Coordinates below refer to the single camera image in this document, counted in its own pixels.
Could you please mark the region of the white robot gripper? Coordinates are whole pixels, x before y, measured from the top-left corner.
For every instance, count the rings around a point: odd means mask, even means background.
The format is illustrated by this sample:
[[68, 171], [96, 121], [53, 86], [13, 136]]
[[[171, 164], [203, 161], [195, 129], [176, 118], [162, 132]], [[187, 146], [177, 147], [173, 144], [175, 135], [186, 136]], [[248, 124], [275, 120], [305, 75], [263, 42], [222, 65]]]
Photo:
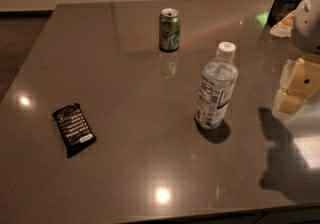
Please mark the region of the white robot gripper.
[[[320, 53], [320, 0], [302, 0], [295, 10], [291, 32], [293, 45]], [[276, 109], [293, 115], [320, 89], [320, 57], [288, 59], [283, 66]]]

